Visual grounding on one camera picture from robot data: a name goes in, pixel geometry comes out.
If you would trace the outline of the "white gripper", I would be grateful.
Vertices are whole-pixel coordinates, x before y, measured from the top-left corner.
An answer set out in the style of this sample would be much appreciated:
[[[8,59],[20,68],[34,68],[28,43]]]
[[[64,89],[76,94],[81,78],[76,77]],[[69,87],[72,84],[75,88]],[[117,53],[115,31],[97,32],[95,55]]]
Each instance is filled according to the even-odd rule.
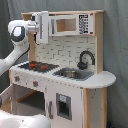
[[[42,11],[33,13],[28,22],[28,32],[35,35],[36,44],[48,43],[48,21],[49,13]]]

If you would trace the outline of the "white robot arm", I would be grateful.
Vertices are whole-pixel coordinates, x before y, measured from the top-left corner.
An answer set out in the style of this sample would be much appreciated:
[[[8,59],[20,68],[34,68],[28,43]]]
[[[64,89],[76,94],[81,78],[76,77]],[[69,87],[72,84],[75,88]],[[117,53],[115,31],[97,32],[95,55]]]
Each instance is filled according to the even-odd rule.
[[[41,22],[37,14],[33,14],[28,21],[14,20],[8,24],[13,51],[5,58],[0,59],[0,76],[9,70],[12,65],[30,49],[27,35],[39,33]],[[19,116],[0,110],[0,128],[51,128],[50,121],[41,114],[34,116]]]

